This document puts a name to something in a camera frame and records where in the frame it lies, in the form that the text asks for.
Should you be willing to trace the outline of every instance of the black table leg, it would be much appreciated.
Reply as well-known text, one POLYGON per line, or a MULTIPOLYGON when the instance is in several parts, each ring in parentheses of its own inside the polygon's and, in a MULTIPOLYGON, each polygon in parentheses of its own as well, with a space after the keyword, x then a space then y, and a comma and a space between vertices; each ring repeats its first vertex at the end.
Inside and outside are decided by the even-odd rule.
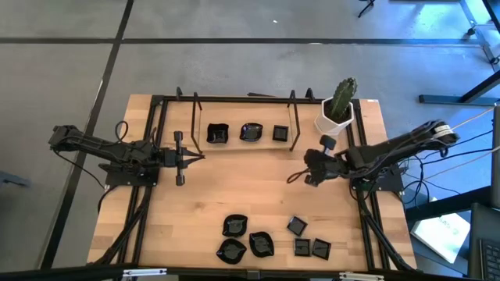
POLYGON ((500 84, 500 71, 488 77, 485 81, 479 83, 472 90, 461 97, 444 96, 433 94, 421 94, 420 103, 442 104, 442 105, 481 105, 494 106, 499 98, 480 98, 483 94, 500 84))

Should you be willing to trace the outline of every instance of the cactus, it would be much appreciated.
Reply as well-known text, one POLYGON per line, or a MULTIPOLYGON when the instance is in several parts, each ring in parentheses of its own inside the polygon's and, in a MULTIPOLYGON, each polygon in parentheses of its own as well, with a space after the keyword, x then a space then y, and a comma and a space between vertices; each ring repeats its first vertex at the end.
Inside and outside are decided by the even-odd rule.
POLYGON ((348 118, 348 106, 351 98, 356 93, 358 84, 354 78, 348 78, 340 82, 335 90, 334 98, 331 99, 327 116, 336 123, 342 123, 348 118))

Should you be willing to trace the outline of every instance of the white plant pot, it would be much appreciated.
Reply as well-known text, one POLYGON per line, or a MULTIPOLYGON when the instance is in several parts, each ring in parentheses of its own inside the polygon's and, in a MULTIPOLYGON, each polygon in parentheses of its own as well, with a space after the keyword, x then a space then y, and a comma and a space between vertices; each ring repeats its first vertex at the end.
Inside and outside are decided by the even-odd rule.
POLYGON ((337 136, 347 125, 349 125, 354 119, 354 109, 352 107, 352 103, 349 102, 349 119, 343 123, 337 124, 334 121, 330 120, 327 116, 325 116, 325 102, 330 101, 332 98, 327 98, 321 102, 321 112, 314 120, 314 124, 318 131, 322 134, 326 134, 329 136, 337 136))

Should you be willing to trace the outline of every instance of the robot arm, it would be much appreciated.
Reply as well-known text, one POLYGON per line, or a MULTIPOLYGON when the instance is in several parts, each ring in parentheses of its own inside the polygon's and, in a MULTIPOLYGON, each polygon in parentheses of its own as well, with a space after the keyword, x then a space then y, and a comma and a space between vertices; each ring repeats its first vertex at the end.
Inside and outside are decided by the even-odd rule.
POLYGON ((445 122, 436 120, 385 142, 348 148, 331 157, 327 152, 334 149, 335 140, 322 136, 323 151, 309 149, 305 153, 304 161, 310 173, 305 182, 317 187, 324 180, 338 176, 375 180, 382 169, 421 151, 439 150, 446 154, 448 147, 458 139, 445 122))
POLYGON ((174 132, 176 141, 175 150, 158 148, 146 140, 130 143, 111 142, 98 137, 88 136, 75 126, 55 126, 54 133, 48 143, 50 148, 59 151, 82 151, 90 155, 109 160, 110 164, 99 164, 101 169, 115 175, 114 179, 121 179, 126 185, 144 185, 144 182, 156 183, 159 168, 176 168, 176 184, 184 184, 183 169, 192 162, 205 158, 182 147, 182 132, 174 132), (184 160, 184 156, 194 156, 184 160))

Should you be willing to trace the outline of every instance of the desk leg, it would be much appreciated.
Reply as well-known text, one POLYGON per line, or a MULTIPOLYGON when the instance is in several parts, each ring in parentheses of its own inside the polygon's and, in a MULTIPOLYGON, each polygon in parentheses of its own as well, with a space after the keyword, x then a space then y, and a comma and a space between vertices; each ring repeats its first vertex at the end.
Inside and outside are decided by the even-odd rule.
POLYGON ((480 98, 480 96, 496 87, 498 84, 500 84, 500 71, 486 78, 485 81, 479 83, 479 85, 468 91, 462 97, 421 94, 419 96, 419 102, 440 105, 494 106, 498 98, 480 98))
POLYGON ((442 215, 462 212, 470 209, 472 203, 490 205, 491 187, 482 187, 464 194, 455 195, 446 199, 441 199, 418 208, 413 207, 406 210, 406 221, 408 223, 431 219, 442 215))

